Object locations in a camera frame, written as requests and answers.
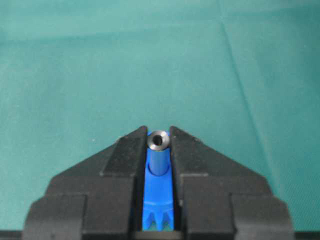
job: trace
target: hole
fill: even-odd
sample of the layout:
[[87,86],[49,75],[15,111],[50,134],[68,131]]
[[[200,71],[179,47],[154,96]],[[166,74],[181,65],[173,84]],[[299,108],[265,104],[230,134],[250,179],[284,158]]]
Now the hole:
[[155,135],[152,138],[152,141],[155,145],[160,146],[162,144],[162,137],[160,135]]

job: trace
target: blue plastic part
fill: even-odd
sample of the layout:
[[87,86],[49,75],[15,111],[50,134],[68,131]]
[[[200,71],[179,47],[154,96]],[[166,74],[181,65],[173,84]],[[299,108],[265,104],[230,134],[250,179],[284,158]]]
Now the blue plastic part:
[[[157,157],[162,156],[168,165],[167,171],[161,176],[152,174],[149,168],[150,159],[155,154],[158,154]],[[172,230],[174,229],[174,201],[169,148],[161,152],[148,148],[146,153],[142,230],[148,230],[153,222],[155,222],[158,231],[163,230],[166,222]]]
[[167,155],[168,153],[166,150],[154,151],[150,149],[148,166],[152,174],[162,176],[168,171],[169,163]]

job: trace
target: gear teeth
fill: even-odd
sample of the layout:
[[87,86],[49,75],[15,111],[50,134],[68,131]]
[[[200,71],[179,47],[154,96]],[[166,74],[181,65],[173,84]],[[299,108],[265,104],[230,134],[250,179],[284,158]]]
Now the gear teeth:
[[144,210],[143,216],[142,216],[142,229],[148,230],[154,220],[155,220],[154,213],[149,210]]
[[164,228],[164,214],[162,212],[155,213],[155,224],[158,231],[162,231]]
[[169,223],[170,228],[173,230],[174,229],[174,211],[169,210],[166,212],[166,215],[168,217],[167,222]]

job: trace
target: teal fabric background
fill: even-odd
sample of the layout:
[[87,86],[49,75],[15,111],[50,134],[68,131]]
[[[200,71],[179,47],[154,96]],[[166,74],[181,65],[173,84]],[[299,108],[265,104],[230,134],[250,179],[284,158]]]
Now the teal fabric background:
[[141,125],[267,177],[320,230],[320,1],[0,1],[0,229]]

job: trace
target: blue shaft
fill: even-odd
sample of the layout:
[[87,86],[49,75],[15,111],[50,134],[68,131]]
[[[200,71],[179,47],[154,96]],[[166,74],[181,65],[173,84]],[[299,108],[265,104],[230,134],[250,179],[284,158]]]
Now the blue shaft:
[[153,175],[162,176],[169,169],[169,159],[167,151],[154,151],[151,150],[149,169]]

